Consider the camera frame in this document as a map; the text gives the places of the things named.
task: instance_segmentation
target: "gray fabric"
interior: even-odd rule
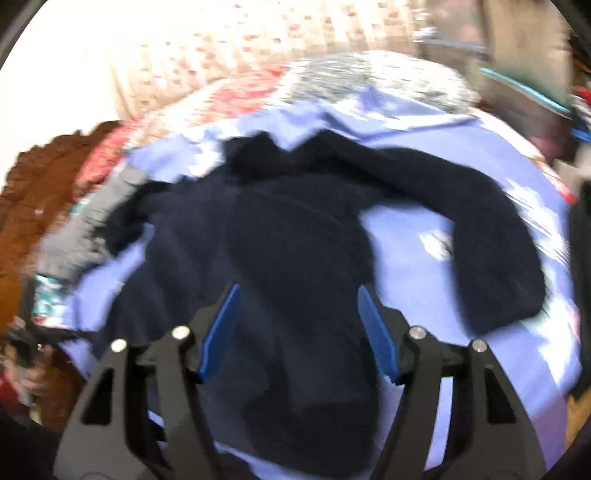
[[[451,68],[393,51],[371,50],[292,61],[264,105],[282,107],[315,99],[336,103],[368,86],[449,113],[467,113],[479,100],[466,79]]]
[[[62,230],[43,238],[37,274],[72,286],[89,267],[103,263],[108,253],[95,232],[147,180],[146,173],[132,165],[112,176]]]

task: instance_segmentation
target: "beige knit fabric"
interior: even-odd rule
[[[404,0],[125,0],[111,47],[121,118],[264,64],[336,51],[415,54]]]

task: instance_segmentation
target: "brown fabric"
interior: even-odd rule
[[[59,213],[55,216],[52,223],[50,223],[50,225],[47,227],[45,233],[54,233],[60,230],[68,222],[72,207],[72,203],[66,203],[64,207],[59,211]],[[22,261],[21,266],[18,270],[18,273],[21,276],[21,278],[30,278],[35,275],[35,273],[37,272],[37,261],[39,260],[39,253],[39,242],[36,242],[29,249],[29,253]]]
[[[86,383],[68,356],[58,349],[47,371],[46,384],[37,400],[41,422],[50,430],[63,432]]]
[[[18,156],[8,173],[0,195],[0,332],[17,312],[25,256],[72,201],[72,183],[92,148],[117,125],[105,122],[88,136],[78,131],[33,147]]]

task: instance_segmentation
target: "metal screw head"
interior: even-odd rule
[[[183,340],[187,338],[189,334],[191,334],[191,330],[185,325],[179,325],[173,329],[173,338],[176,340]]]
[[[478,338],[472,342],[472,348],[476,352],[482,353],[482,352],[486,352],[488,350],[488,345],[486,344],[486,342],[484,340],[480,340]]]
[[[115,353],[121,353],[126,348],[127,342],[122,338],[117,338],[117,340],[114,340],[111,344],[111,350],[113,350]]]
[[[408,334],[415,340],[423,340],[427,336],[427,332],[423,327],[410,327]]]

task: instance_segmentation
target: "white wall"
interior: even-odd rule
[[[19,152],[118,119],[106,56],[112,5],[48,0],[18,39],[0,70],[0,187]]]

